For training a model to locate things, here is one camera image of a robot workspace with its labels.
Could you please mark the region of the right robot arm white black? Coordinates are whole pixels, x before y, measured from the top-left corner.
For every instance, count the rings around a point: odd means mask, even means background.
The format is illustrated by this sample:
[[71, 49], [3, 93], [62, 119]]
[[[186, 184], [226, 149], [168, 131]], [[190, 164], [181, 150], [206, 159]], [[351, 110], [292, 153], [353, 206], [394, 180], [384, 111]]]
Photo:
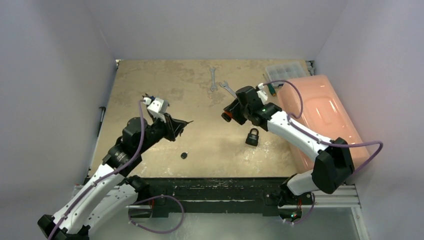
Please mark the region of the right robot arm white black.
[[252, 125], [277, 135], [301, 150], [313, 162], [313, 169], [295, 174], [281, 185], [280, 196], [288, 204], [300, 195], [322, 191], [332, 194], [350, 177], [355, 168], [347, 142], [332, 140], [298, 123], [279, 106], [268, 102], [264, 84], [245, 86], [236, 91], [236, 98], [223, 109], [222, 118], [243, 125]]

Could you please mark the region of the orange black padlock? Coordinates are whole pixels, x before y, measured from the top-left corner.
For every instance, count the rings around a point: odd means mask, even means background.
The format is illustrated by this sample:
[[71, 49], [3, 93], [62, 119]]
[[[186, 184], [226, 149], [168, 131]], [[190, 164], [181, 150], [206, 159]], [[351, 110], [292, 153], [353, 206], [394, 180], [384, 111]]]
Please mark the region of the orange black padlock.
[[228, 123], [231, 122], [232, 120], [232, 117], [227, 112], [223, 112], [221, 114], [221, 117]]

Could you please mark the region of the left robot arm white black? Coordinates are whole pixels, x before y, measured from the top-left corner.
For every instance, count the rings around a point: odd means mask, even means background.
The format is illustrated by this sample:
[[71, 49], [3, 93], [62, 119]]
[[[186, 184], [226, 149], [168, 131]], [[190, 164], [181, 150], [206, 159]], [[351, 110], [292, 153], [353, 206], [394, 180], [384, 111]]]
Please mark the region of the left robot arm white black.
[[189, 122], [172, 118], [142, 117], [127, 122], [122, 135], [109, 149], [102, 164], [82, 189], [59, 211], [45, 214], [37, 222], [48, 240], [88, 240], [94, 231], [119, 210], [132, 204], [153, 205], [165, 194], [151, 195], [150, 185], [141, 177], [130, 176], [141, 163], [142, 153], [162, 139], [175, 141]]

